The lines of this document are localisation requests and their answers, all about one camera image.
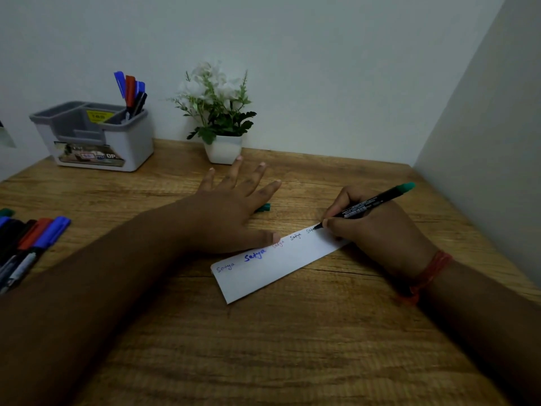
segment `finger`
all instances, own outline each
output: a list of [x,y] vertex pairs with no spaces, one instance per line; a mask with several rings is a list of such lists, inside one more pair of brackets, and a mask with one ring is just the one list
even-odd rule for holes
[[345,210],[349,204],[357,204],[366,201],[371,197],[375,197],[377,194],[376,191],[372,191],[371,189],[354,186],[343,187],[333,204],[329,206],[327,211],[323,214],[323,218],[333,217],[338,212]]
[[232,252],[264,248],[280,241],[280,234],[273,231],[252,231],[243,228],[232,239]]
[[213,181],[214,181],[214,168],[211,168],[207,171],[207,173],[203,177],[203,180],[199,184],[198,192],[212,190]]
[[355,234],[359,233],[359,220],[325,218],[323,219],[323,228],[329,229],[337,237],[355,239]]
[[274,193],[278,191],[281,184],[281,180],[271,182],[270,184],[265,185],[259,191],[256,191],[250,195],[247,199],[250,211],[255,211],[259,207],[265,205],[272,198]]
[[240,192],[245,197],[250,195],[258,187],[266,169],[267,164],[264,162],[260,163],[255,171],[251,173],[250,178],[237,186],[236,191]]
[[242,155],[237,156],[231,168],[227,171],[222,182],[216,186],[216,189],[233,189],[235,188],[236,179],[239,176],[240,165],[242,165]]

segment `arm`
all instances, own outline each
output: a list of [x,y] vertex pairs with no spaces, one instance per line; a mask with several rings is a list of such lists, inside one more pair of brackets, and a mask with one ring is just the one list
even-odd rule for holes
[[[331,218],[350,202],[374,195],[344,188],[325,212],[323,225],[354,241],[392,275],[411,282],[438,249],[396,203],[387,202],[360,219]],[[525,400],[541,402],[540,306],[455,261],[422,291],[422,300]]]
[[235,186],[241,163],[215,190],[211,169],[195,195],[138,215],[0,297],[3,405],[57,404],[135,300],[182,253],[234,252],[280,239],[244,226],[280,182],[255,191],[262,164]]

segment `sticker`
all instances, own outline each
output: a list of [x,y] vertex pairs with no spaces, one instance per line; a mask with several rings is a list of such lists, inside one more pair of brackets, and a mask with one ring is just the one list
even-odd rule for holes
[[60,162],[108,167],[123,167],[126,162],[108,145],[68,144],[55,141],[55,148],[59,151]]
[[88,119],[90,122],[94,122],[97,124],[98,122],[103,122],[111,118],[113,115],[115,115],[114,112],[108,112],[108,111],[94,111],[94,110],[87,110]]

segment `blue marker cap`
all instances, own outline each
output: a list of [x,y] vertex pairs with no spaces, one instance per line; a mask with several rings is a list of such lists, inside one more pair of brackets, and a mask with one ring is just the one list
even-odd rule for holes
[[66,217],[56,217],[55,220],[47,226],[47,229],[41,234],[33,247],[41,248],[43,250],[49,248],[58,238],[60,238],[60,235],[62,235],[70,223],[71,219]]
[[116,83],[118,84],[118,89],[120,90],[120,94],[122,94],[122,98],[125,98],[126,96],[126,78],[124,76],[124,73],[122,71],[117,71],[115,73]]
[[139,94],[140,92],[145,92],[145,83],[143,81],[136,81],[135,82],[135,96]]
[[11,219],[10,217],[0,217],[0,226],[4,225],[10,219]]

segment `wood grain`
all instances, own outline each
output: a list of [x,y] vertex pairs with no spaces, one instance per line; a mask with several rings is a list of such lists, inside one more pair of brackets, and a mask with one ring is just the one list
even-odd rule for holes
[[[210,167],[198,144],[155,141],[134,173],[57,167],[47,159],[0,184],[17,218],[66,215],[72,225],[31,276],[146,209],[193,193]],[[265,161],[281,179],[270,212],[250,226],[283,235],[315,224],[342,186],[398,199],[456,259],[536,302],[541,293],[422,177],[402,164],[244,149],[243,173]],[[226,166],[217,166],[217,176]],[[221,257],[186,257],[153,286],[112,336],[70,403],[507,404],[450,338],[394,292],[356,248],[336,251],[226,305],[210,272]]]

